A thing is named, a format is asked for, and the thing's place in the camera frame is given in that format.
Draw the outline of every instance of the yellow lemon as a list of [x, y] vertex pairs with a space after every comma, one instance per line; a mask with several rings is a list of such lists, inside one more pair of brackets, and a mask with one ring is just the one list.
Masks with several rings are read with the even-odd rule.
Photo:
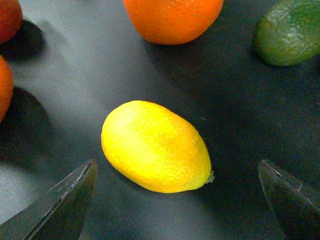
[[103, 124], [101, 145], [115, 169], [154, 192], [194, 190], [214, 178], [198, 131], [153, 102], [134, 100], [114, 109]]

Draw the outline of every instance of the orange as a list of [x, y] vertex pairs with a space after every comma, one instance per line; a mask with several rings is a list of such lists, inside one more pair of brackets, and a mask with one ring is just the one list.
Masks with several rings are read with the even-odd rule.
[[4, 119], [14, 92], [14, 81], [11, 69], [0, 56], [0, 123]]
[[223, 0], [123, 0], [137, 32], [154, 44], [190, 42], [216, 20]]

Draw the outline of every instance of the dark surface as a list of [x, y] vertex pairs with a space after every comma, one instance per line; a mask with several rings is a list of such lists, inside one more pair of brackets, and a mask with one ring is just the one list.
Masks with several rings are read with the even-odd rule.
[[[29, 40], [16, 41], [30, 49], [0, 49], [17, 87], [0, 127], [0, 223], [94, 158], [98, 179], [81, 240], [283, 240], [258, 164], [270, 159], [319, 189], [320, 59], [272, 67], [255, 57], [253, 29], [275, 2], [226, 0], [198, 39], [158, 46], [141, 39], [120, 0], [21, 0]], [[111, 167], [103, 122], [137, 99], [198, 129], [212, 184], [155, 193]]]

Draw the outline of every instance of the green avocado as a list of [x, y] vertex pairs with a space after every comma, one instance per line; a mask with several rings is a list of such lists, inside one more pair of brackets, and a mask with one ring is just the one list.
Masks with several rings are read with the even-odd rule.
[[256, 24], [252, 44], [274, 66], [296, 65], [320, 54], [320, 0], [280, 0]]

